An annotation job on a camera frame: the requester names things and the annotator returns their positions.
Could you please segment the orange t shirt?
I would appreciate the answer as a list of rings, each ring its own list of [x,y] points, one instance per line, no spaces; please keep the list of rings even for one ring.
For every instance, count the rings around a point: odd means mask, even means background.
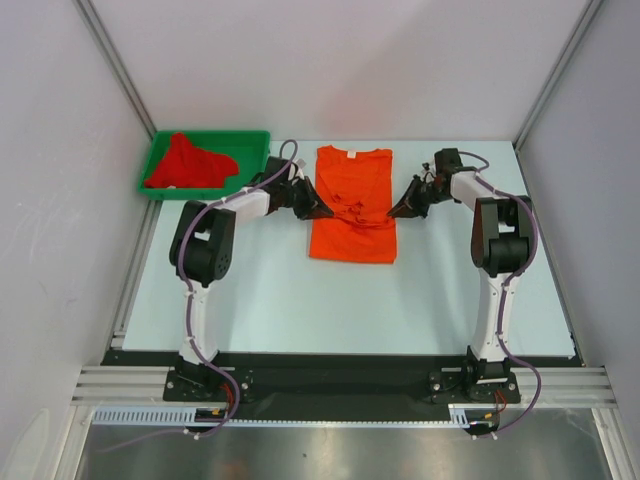
[[[316,191],[333,211],[313,221],[309,256],[363,264],[392,264],[397,257],[392,207],[393,151],[358,152],[332,145],[317,149]]]

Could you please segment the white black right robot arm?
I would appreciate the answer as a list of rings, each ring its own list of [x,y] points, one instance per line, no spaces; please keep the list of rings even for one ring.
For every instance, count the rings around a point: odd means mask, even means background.
[[[519,279],[537,254],[538,226],[531,199],[492,186],[482,176],[488,167],[475,153],[439,150],[387,213],[391,218],[425,218],[431,206],[449,200],[473,213],[470,254],[480,280],[476,328],[460,369],[429,375],[434,403],[517,402],[511,368],[529,366],[510,351],[508,330]]]

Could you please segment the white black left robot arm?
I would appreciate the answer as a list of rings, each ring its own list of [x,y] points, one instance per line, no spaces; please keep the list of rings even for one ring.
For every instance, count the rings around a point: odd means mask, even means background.
[[[230,270],[236,228],[280,208],[300,220],[334,216],[302,167],[274,156],[238,192],[183,206],[169,261],[186,287],[184,340],[167,377],[165,400],[210,400],[222,389],[233,390],[232,381],[214,365],[219,348],[207,320],[208,296]]]

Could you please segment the green plastic tray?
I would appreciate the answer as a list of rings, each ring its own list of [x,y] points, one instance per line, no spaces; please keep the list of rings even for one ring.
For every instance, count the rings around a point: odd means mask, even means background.
[[[174,133],[184,133],[199,148],[232,157],[239,174],[226,180],[219,189],[168,188],[152,189],[143,181],[155,169],[169,148]],[[264,169],[270,145],[270,134],[264,130],[164,130],[154,136],[138,182],[138,191],[152,200],[213,200],[237,192],[254,175]]]

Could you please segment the red t shirt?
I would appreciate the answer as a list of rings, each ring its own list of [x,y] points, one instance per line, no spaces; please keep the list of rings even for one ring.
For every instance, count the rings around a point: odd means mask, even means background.
[[[239,174],[230,156],[196,147],[181,132],[170,137],[169,148],[143,186],[152,189],[219,189]]]

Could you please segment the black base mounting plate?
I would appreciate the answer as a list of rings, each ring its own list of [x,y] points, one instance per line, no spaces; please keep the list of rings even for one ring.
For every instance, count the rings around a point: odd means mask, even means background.
[[[219,391],[210,400],[165,400],[159,407],[214,407],[231,418],[238,412],[262,416],[298,412],[309,416],[344,414],[348,418],[398,419],[440,405],[492,407],[498,416],[528,406],[537,407],[542,380],[540,368],[579,368],[578,358],[525,357],[527,368],[513,366],[519,400],[488,403],[432,402],[429,375],[458,371],[466,355],[389,356],[221,353],[214,365],[232,381],[233,390]],[[175,366],[174,352],[110,352],[100,366]]]

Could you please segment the aluminium front frame rail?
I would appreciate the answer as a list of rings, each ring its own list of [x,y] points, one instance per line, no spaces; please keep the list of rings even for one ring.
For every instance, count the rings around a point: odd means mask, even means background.
[[[168,367],[86,366],[72,393],[73,405],[157,405]],[[613,409],[617,401],[602,367],[538,370],[542,387],[538,408]]]

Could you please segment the right aluminium corner post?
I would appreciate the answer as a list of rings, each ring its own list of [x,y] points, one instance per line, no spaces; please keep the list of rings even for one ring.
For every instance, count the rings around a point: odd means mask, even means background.
[[[568,72],[571,63],[589,34],[591,27],[606,5],[607,1],[605,0],[589,0],[586,2],[558,58],[555,60],[549,75],[544,81],[539,94],[536,96],[534,103],[529,109],[512,142],[516,153],[519,153],[524,147],[529,135],[539,122],[549,102],[552,100],[564,75]]]

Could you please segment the aluminium corner post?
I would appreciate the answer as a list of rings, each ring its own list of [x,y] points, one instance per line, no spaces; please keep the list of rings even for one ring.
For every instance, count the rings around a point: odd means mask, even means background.
[[[73,0],[72,3],[126,101],[132,108],[146,135],[152,140],[157,132],[156,126],[94,2],[90,0]]]
[[[539,94],[536,96],[534,103],[529,109],[512,142],[516,153],[519,153],[524,147],[529,135],[539,122],[549,102],[552,100],[564,75],[568,72],[571,63],[589,34],[591,27],[606,5],[607,1],[605,0],[589,0],[586,2],[558,58],[555,60],[549,75],[544,81]]]

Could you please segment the left aluminium corner post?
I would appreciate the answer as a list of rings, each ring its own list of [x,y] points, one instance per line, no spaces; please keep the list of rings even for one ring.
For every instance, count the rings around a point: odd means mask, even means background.
[[[146,135],[152,140],[157,132],[156,126],[94,2],[90,0],[73,0],[72,3],[126,101],[132,108]]]

